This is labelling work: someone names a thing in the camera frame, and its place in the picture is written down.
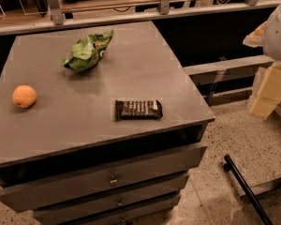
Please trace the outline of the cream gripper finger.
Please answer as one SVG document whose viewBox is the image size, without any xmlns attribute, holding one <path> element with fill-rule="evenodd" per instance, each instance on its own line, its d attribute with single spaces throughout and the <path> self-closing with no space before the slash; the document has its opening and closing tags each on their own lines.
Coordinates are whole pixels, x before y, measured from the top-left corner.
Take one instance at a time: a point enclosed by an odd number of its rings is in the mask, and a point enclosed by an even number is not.
<svg viewBox="0 0 281 225">
<path fill-rule="evenodd" d="M 281 102 L 281 61 L 260 67 L 255 75 L 252 95 L 248 101 L 251 115 L 266 119 Z"/>
</svg>

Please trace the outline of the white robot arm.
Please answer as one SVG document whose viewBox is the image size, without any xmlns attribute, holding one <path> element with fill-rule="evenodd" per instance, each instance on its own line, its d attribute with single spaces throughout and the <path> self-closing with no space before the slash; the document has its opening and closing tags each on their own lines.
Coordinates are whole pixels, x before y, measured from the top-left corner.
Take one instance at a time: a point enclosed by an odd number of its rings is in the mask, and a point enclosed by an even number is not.
<svg viewBox="0 0 281 225">
<path fill-rule="evenodd" d="M 245 37 L 243 45 L 261 47 L 273 63 L 260 69 L 253 83 L 248 111 L 266 119 L 281 102 L 281 4 L 255 31 Z"/>
</svg>

